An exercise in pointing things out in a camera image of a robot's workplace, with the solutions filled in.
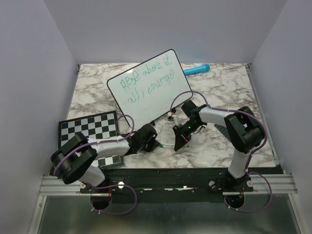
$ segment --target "marker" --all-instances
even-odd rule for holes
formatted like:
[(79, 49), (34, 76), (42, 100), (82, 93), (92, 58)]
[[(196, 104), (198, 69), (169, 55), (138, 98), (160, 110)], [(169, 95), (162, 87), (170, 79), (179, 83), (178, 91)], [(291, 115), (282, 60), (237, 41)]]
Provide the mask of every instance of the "marker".
[(190, 69), (186, 69), (183, 72), (187, 76), (187, 75), (198, 73), (198, 72), (208, 72), (209, 69), (210, 69), (210, 66), (208, 64), (203, 64), (199, 67), (193, 67)]

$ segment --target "black and white checkerboard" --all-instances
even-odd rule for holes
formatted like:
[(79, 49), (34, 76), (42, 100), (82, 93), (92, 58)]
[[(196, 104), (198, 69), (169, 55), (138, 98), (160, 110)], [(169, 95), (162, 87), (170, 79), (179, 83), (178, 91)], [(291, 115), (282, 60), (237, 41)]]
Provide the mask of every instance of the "black and white checkerboard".
[[(63, 146), (75, 134), (82, 133), (87, 138), (105, 139), (117, 135), (116, 111), (69, 119), (58, 123), (58, 147)], [(109, 168), (123, 165), (122, 157), (112, 156), (96, 160), (93, 166)]]

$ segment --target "marble surface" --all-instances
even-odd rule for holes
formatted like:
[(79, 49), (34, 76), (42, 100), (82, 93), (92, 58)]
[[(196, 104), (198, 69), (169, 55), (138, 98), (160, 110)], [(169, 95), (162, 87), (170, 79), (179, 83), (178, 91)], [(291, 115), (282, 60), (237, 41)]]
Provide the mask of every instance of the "marble surface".
[[(106, 86), (106, 81), (137, 63), (83, 64), (78, 75), (74, 96), (71, 102), (68, 119), (77, 118), (116, 110), (118, 106)], [(183, 69), (201, 64), (182, 64)], [(187, 76), (192, 90), (200, 91), (208, 102), (215, 107), (238, 109), (249, 106), (256, 117), (259, 109), (243, 64), (210, 64), (206, 73)], [(196, 105), (204, 103), (201, 96), (192, 98)], [(180, 108), (177, 109), (180, 119), (187, 117)], [(166, 121), (166, 116), (156, 120), (157, 139), (164, 144), (174, 144), (174, 123)], [(119, 128), (127, 132), (126, 121), (121, 120)], [(232, 144), (213, 126), (208, 124), (200, 133), (193, 135), (190, 148), (183, 147), (174, 152), (173, 147), (156, 148), (152, 153), (139, 153), (124, 157), (123, 168), (200, 168), (228, 167), (234, 151)], [(254, 154), (251, 167), (274, 167), (273, 154), (269, 143)]]

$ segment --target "white wall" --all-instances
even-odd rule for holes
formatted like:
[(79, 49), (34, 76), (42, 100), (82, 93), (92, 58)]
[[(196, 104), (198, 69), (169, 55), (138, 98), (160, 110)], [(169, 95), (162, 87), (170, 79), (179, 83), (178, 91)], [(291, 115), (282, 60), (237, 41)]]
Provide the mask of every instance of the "white wall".
[(312, 230), (312, 1), (288, 0), (251, 68), (282, 166)]
[(0, 232), (27, 233), (77, 65), (42, 0), (0, 7)]
[(251, 62), (286, 0), (45, 0), (79, 63)]

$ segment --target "cable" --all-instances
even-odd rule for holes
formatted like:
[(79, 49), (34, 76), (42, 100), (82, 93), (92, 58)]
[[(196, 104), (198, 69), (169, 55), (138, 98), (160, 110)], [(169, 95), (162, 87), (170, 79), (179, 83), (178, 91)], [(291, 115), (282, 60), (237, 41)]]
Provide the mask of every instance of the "cable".
[(253, 118), (254, 120), (256, 120), (256, 121), (260, 124), (260, 126), (262, 127), (262, 129), (263, 129), (263, 131), (264, 131), (264, 141), (263, 141), (263, 143), (262, 143), (260, 146), (258, 146), (257, 148), (255, 148), (254, 150), (251, 151), (250, 157), (249, 157), (249, 159), (248, 159), (248, 161), (247, 161), (247, 164), (246, 164), (246, 168), (248, 168), (249, 162), (250, 162), (250, 160), (251, 160), (251, 155), (254, 154), (256, 151), (260, 150), (260, 149), (267, 143), (267, 141), (268, 141), (268, 132), (267, 132), (267, 130), (266, 130), (264, 124), (263, 124), (258, 118), (256, 118), (255, 116), (253, 116), (253, 115), (251, 115), (251, 114), (248, 114), (248, 113), (246, 113), (246, 112), (240, 111), (240, 110), (228, 110), (228, 109), (222, 109), (222, 108), (218, 108), (218, 107), (212, 107), (212, 106), (208, 103), (208, 101), (207, 101), (207, 99), (205, 98), (205, 96), (204, 96), (202, 93), (198, 92), (198, 91), (185, 91), (185, 92), (180, 93), (180, 94), (179, 94), (178, 96), (176, 96), (175, 99), (172, 101), (171, 106), (170, 106), (170, 112), (172, 111), (172, 107), (173, 107), (173, 104), (174, 104), (175, 100), (176, 100), (179, 96), (181, 96), (182, 94), (186, 94), (186, 93), (195, 93), (195, 94), (201, 95), (202, 98), (204, 99), (204, 101), (205, 101), (207, 107), (210, 108), (210, 109), (212, 109), (212, 110), (240, 113), (240, 114), (246, 115), (246, 116), (248, 116), (248, 117), (250, 117), (250, 118)]
[(233, 211), (242, 212), (242, 213), (256, 213), (256, 212), (260, 212), (260, 211), (263, 211), (264, 209), (268, 208), (268, 206), (269, 206), (270, 203), (272, 202), (272, 198), (273, 198), (272, 188), (271, 188), (271, 185), (270, 185), (270, 183), (268, 182), (268, 180), (267, 180), (263, 175), (261, 175), (261, 174), (258, 173), (258, 172), (249, 172), (248, 175), (249, 175), (249, 176), (250, 176), (250, 175), (258, 175), (258, 176), (262, 177), (262, 178), (265, 180), (265, 182), (267, 182), (268, 187), (269, 187), (269, 190), (270, 190), (270, 198), (269, 198), (269, 201), (267, 202), (267, 204), (266, 204), (264, 207), (262, 207), (262, 208), (260, 208), (260, 209), (258, 209), (258, 210), (248, 211), (248, 210), (239, 210), (239, 209), (236, 209), (236, 208), (231, 207), (231, 203), (230, 203), (229, 198), (228, 198), (227, 196), (224, 196), (224, 203), (225, 203), (225, 205), (228, 207), (228, 209), (233, 210)]
[(108, 189), (108, 188), (117, 187), (117, 186), (125, 186), (125, 187), (131, 189), (131, 191), (132, 191), (132, 192), (134, 193), (134, 195), (135, 195), (135, 202), (134, 202), (133, 206), (132, 206), (129, 210), (127, 210), (127, 211), (124, 211), (124, 212), (121, 212), (121, 213), (112, 213), (112, 212), (107, 212), (107, 211), (95, 209), (94, 206), (93, 206), (93, 201), (91, 200), (90, 203), (91, 203), (91, 206), (92, 206), (92, 211), (94, 210), (94, 211), (97, 211), (97, 212), (99, 212), (99, 213), (107, 214), (107, 215), (125, 215), (125, 214), (128, 214), (128, 213), (130, 213), (131, 211), (133, 211), (134, 208), (137, 206), (137, 194), (136, 194), (134, 188), (132, 188), (131, 186), (129, 186), (129, 185), (127, 185), (127, 184), (123, 184), (123, 185), (114, 184), (114, 185), (109, 185), (109, 186), (105, 186), (105, 187), (94, 187), (94, 186), (91, 186), (91, 187), (92, 187), (92, 188), (95, 188), (95, 189)]
[[(129, 133), (127, 136), (125, 136), (124, 138), (119, 139), (118, 141), (122, 141), (122, 140), (128, 139), (128, 138), (131, 136), (131, 134), (133, 133), (134, 129), (135, 129), (135, 122), (134, 122), (133, 118), (132, 118), (130, 115), (122, 115), (122, 116), (120, 116), (120, 117), (116, 120), (116, 123), (115, 123), (116, 125), (117, 125), (117, 123), (118, 123), (118, 121), (120, 120), (121, 117), (129, 117), (130, 120), (131, 120), (131, 122), (132, 122), (132, 128), (131, 128), (130, 133)], [(80, 149), (82, 149), (82, 148), (84, 148), (84, 147), (86, 147), (86, 146), (89, 146), (89, 145), (96, 145), (96, 144), (109, 143), (109, 142), (117, 142), (117, 140), (116, 140), (116, 139), (111, 139), (111, 140), (106, 139), (106, 140), (102, 140), (102, 141), (100, 141), (100, 142), (96, 142), (96, 141), (95, 141), (95, 142), (87, 143), (87, 144), (84, 144), (84, 145), (80, 145), (79, 147), (73, 149), (73, 150), (72, 150), (68, 155), (66, 155), (66, 156), (59, 162), (59, 164), (55, 167), (55, 169), (54, 169), (54, 176), (58, 176), (58, 170), (59, 170), (59, 168), (61, 167), (61, 165), (64, 163), (64, 161), (66, 161), (71, 155), (73, 155), (73, 154), (74, 154), (75, 152), (77, 152), (78, 150), (80, 150)]]
[(205, 128), (205, 126), (201, 126), (200, 129), (197, 131), (197, 133), (199, 133), (200, 130), (202, 130), (203, 128)]

